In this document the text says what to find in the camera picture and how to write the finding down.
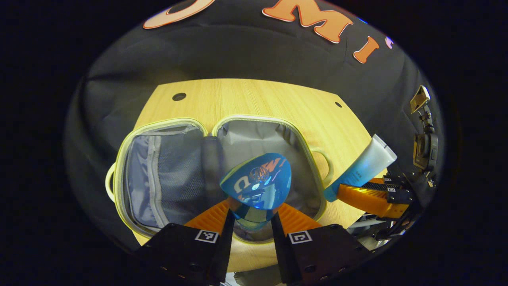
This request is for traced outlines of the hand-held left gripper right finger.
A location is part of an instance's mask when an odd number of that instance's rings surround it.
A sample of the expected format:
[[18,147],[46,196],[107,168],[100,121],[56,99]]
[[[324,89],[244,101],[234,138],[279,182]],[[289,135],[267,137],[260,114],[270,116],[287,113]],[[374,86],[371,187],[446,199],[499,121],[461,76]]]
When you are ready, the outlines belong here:
[[288,286],[330,286],[373,257],[339,224],[322,226],[283,203],[271,219],[278,267]]

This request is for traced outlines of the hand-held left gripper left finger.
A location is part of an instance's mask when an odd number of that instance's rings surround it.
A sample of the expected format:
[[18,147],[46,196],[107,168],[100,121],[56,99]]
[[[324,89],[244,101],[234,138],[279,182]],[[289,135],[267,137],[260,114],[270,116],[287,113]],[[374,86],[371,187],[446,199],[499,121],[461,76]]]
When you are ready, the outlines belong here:
[[135,256],[162,270],[171,286],[219,286],[226,278],[234,220],[223,200],[184,225],[169,223]]

